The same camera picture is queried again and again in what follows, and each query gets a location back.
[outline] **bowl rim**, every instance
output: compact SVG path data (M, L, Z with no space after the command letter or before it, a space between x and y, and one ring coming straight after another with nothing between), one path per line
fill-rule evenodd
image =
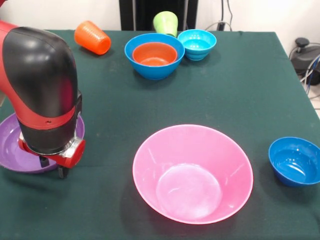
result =
M214 40L215 40L215 43L214 43L212 46L207 47L207 48L204 48L204 49L197 49L197 48L194 49L194 48L186 47L186 46L180 41L179 37L182 36L184 33L187 33L187 32L190 32L190 31L205 32L205 33L213 36L213 38L214 38ZM178 35L177 39L182 43L182 45L183 45L183 47L184 47L185 49L192 50L192 51L199 51L199 52L200 52L200 51L211 50L211 49L217 44L217 38L216 38L216 36L215 36L214 34L212 34L212 33L209 32L209 31L206 31L206 30L203 30L203 29L197 29L197 28L195 28L195 29L188 29L188 30L182 31L182 32Z
M162 35L162 36L165 36L165 38L166 38L166 37L168 37L168 38L173 38L173 39L174 39L175 41L177 41L177 43L180 44L181 47L182 47L182 54L181 54L181 56L178 58L178 55L179 55L179 54L178 54L178 51L175 50L175 51L176 51L176 54L177 54L176 60L175 60L174 62L171 62L171 63L167 64L167 65L162 65L162 66L148 66L148 65L144 65L144 64L141 64L141 63L138 63L138 62L134 61L133 58L130 57L130 56L128 56L128 54L127 54L126 49L127 49L127 47L128 47L128 44L129 44L131 41L133 41L134 39L136 39L136 38L140 38L141 36L147 36L147 35ZM168 44L168 43L165 43L165 42L162 42L162 41L158 41L157 43ZM176 64L176 63L179 63L179 62L182 60L182 58L184 57L185 53L186 53L185 46L184 46L184 45L182 44L182 42L180 42L177 38L175 38L174 36L170 36L170 35L167 35L167 34L164 34L164 33L157 33L157 32L150 32L150 33L139 34L139 35L131 38L131 39L125 44L125 46L124 46L124 54L125 54L125 56L129 59L130 62L132 62L132 63L134 63L134 64L137 64L137 65L139 65L139 66L142 66L142 67L155 68L155 69L157 69L157 68L163 68L163 67L168 67L168 66L174 65L174 64Z
M306 140L306 139L304 139L304 138L301 138L301 137L297 137L297 136L284 136L284 137L277 138L276 140L274 140L274 141L270 144L269 149L268 149L269 162L270 162L272 168L273 168L278 174L280 174L284 179L289 180L290 182L293 182L293 183L295 183L295 184L309 186L309 185L314 185L314 184L320 183L320 180L318 180L318 181L311 181L311 182L301 182L301 181L294 180L294 179L292 179L292 178L290 178L290 177L287 177L286 175L284 175L282 172L280 172L280 171L276 168L276 166L274 165L273 161L271 160L271 156L270 156L271 147L272 147L275 143L277 143L277 142L279 142L279 141L281 141L281 140L284 140L284 139L298 139L298 140L302 140L302 141L304 141L304 142L306 142L306 143L308 143L308 144L310 144L310 145L315 146L315 147L316 147L317 149L319 149L319 151L320 151L320 148L319 148L317 145L315 145L314 143L312 143L312 142L310 142L310 141L308 141L308 140Z
M139 154L139 152L141 151L141 149L143 148L143 146L148 142L149 139L153 138L155 135L163 132L163 131L166 131L167 129L171 129L171 128L183 128L183 127L197 127L197 128L203 128L203 129L209 129L210 131L214 131L216 132L217 134L219 135L222 135L224 136L225 138L229 139L231 142L234 143L234 145L242 152L244 158L245 158L245 161L248 163L248 167L250 169L250 186L249 186L249 191L248 191L248 194L247 196L243 199L243 202L239 205L239 207L233 209L233 211L223 217L220 217L218 219L215 219L215 220L209 220L209 221L191 221L191 220L181 220L181 219L178 219L176 217L172 217L164 212L161 212L160 210L158 210L151 202L149 202L146 197L142 194L142 192L140 191L140 189L138 188L138 185L137 185L137 182L136 182L136 174L135 174L135 165L136 165L136 159L137 159L137 156ZM143 141L143 143L140 145L140 147L138 148L138 150L136 151L135 155L134 155L134 159L133 159L133 164L132 164L132 175L133 175L133 182L134 182L134 185L135 185L135 188L137 189L137 191L139 192L139 195L142 197L142 199L153 209L155 210L156 212L158 212L159 214L161 214L162 216L168 218L168 219L171 219L171 220L174 220L176 222L179 222L179 223L184 223L184 224L191 224L191 225L206 225L206 224L213 224L213 223L217 223L217 222L220 222L220 221L223 221L227 218L230 218L231 216L235 215L236 213L238 213L243 207L244 205L247 203L247 201L249 200L250 196L251 196L251 193L253 191L253 187L254 187L254 172L253 172L253 168L252 168L252 165L251 165L251 162L247 156L247 154L245 153L245 151L240 147L240 145L235 142L231 137L227 136L226 134L214 129L214 128L211 128L211 127L208 127L208 126L204 126L204 125L198 125L198 124L178 124L178 125L171 125L171 126L167 126L167 127L164 127L158 131L156 131L155 133L153 133L152 135L150 135L147 139L145 139Z

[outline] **green cup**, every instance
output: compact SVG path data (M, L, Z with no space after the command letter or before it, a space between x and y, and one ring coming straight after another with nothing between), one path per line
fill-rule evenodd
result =
M159 34L177 37L178 17L171 11L159 12L153 18L153 27Z

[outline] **light blue bowl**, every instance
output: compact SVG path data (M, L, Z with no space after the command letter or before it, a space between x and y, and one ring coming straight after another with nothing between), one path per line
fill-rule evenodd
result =
M177 58L176 61L163 66L147 66L142 65L134 61L132 57L132 53L136 47L141 44L150 43L150 42L158 42L168 44L176 50ZM168 77L179 65L184 54L185 48L180 41L178 41L175 37L165 35L162 33L146 33L132 38L124 47L124 53L126 57L129 59L133 68L144 78L150 80L161 80Z
M269 160L279 180L290 187L320 182L320 148L299 137L283 137L269 148Z
M204 59L217 43L212 33L201 29L183 31L179 34L178 40L185 48L185 56L192 61Z

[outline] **dark green tablecloth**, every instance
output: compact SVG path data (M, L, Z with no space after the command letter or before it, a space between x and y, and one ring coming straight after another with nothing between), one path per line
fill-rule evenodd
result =
M289 188L275 178L268 147L283 136L320 145L320 122L276 34L216 32L204 60L183 59L167 79L143 79L124 54L140 32L107 32L109 52L70 45L83 94L86 150L66 180L56 171L0 169L0 239L213 240L320 239L320 185ZM13 109L8 100L3 120ZM254 187L234 216L209 225L174 222L139 196L132 163L152 133L199 124L233 138L253 167Z

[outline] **purple dish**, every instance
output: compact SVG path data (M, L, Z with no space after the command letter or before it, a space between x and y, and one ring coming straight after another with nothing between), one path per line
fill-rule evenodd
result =
M49 166L41 167L39 157L23 151L18 146L21 130L16 117L12 114L0 124L0 165L11 171L40 174L57 168L57 163L49 159ZM78 117L75 128L76 135L83 138L85 124L81 116Z

